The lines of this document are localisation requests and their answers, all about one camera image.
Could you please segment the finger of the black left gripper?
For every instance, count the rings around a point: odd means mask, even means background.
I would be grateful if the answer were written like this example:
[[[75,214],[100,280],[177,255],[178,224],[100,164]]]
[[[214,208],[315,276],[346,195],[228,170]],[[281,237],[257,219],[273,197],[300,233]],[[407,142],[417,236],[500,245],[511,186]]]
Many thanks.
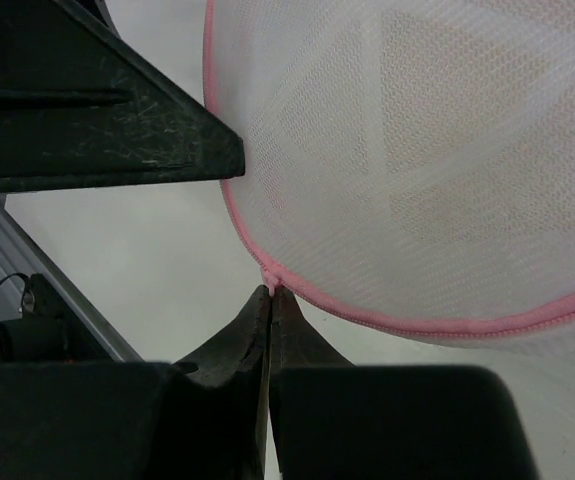
[[[125,43],[104,2],[0,0],[0,194],[244,171],[241,138]]]

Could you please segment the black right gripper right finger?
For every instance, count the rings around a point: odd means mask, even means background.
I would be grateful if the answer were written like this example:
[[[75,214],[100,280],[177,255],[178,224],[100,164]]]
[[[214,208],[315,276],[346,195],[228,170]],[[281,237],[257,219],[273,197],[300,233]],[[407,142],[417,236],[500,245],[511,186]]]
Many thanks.
[[[286,479],[535,479],[501,378],[473,365],[356,366],[305,319],[271,309],[269,411]]]

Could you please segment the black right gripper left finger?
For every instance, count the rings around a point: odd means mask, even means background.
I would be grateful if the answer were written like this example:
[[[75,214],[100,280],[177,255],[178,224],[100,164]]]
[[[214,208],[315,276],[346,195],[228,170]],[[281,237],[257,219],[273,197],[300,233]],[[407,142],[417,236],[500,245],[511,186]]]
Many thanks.
[[[0,363],[0,479],[261,479],[271,299],[174,363]]]

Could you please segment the white mesh laundry bag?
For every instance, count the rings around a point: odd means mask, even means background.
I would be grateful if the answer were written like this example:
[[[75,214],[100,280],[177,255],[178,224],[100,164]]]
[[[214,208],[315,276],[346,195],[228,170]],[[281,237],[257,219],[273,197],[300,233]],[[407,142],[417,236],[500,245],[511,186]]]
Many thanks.
[[[211,1],[203,92],[265,284],[480,350],[575,479],[575,1]]]

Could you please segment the beige bra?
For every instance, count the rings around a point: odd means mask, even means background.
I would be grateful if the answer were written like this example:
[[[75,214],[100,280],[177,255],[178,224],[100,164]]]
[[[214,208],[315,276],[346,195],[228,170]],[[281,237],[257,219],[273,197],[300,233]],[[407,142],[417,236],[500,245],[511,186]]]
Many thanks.
[[[329,20],[276,120],[340,263],[425,293],[575,291],[575,1],[369,1]]]

